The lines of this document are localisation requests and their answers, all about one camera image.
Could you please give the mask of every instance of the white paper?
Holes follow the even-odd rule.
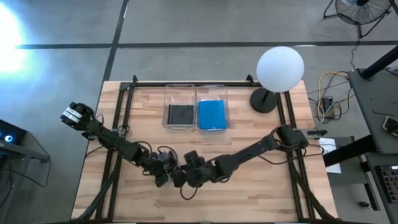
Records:
[[[320,138],[319,145],[325,149],[323,155],[336,150],[336,142],[334,139]],[[330,167],[326,167],[326,172],[340,174],[341,173],[340,164],[335,164]]]

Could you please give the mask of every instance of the concrete floor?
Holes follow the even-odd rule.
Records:
[[[120,43],[264,42],[264,47],[118,49],[111,70],[106,70],[109,56],[113,57],[110,48],[60,49],[62,44],[110,47],[122,4],[122,0],[0,2],[0,18],[4,17],[0,25],[7,29],[0,35],[0,118],[29,130],[52,158],[48,187],[24,181],[6,223],[69,219],[87,141],[62,124],[59,116],[71,101],[95,108],[104,74],[110,80],[130,80],[132,75],[140,80],[242,80],[249,73],[255,75],[259,57],[270,48],[267,45],[299,45],[292,42],[326,42],[321,47],[293,47],[304,59],[308,92],[317,89],[323,72],[352,69],[356,28],[338,18],[322,20],[327,0],[130,0]],[[396,13],[390,13],[362,40],[368,44],[355,51],[357,67],[367,67],[393,48],[383,41],[397,40],[397,19]],[[26,49],[14,50],[13,44],[26,44],[22,47]],[[342,81],[338,77],[334,83]],[[348,88],[340,85],[328,94],[338,97]],[[355,98],[339,121],[316,124],[331,137],[361,138],[369,133]],[[38,179],[45,175],[31,173]],[[332,186],[332,190],[344,220],[388,223],[384,212],[356,206],[359,198],[367,199],[362,186]]]

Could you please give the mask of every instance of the blue sponge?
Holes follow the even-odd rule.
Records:
[[[199,101],[198,127],[202,130],[227,128],[223,100]]]

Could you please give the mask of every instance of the lamp base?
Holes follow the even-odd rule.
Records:
[[[258,113],[269,113],[276,107],[275,93],[264,88],[254,90],[250,96],[250,106]]]

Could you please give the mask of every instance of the yellow cable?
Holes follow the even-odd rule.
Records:
[[[325,73],[323,73],[321,76],[319,76],[319,78],[318,78],[318,106],[317,106],[317,116],[318,116],[318,118],[319,118],[319,114],[321,114],[321,109],[320,109],[320,103],[321,103],[321,101],[322,101],[322,99],[321,99],[321,91],[320,91],[320,89],[321,89],[321,80],[322,80],[322,78],[323,78],[323,76],[325,76],[326,74],[335,74],[335,75],[341,75],[342,77],[345,77],[345,78],[348,78],[348,75],[347,74],[345,74],[345,73],[340,73],[340,72],[325,72]],[[328,116],[329,114],[331,114],[332,112],[333,112],[334,110],[331,110],[328,114],[326,114],[325,115],[325,117],[326,116]]]

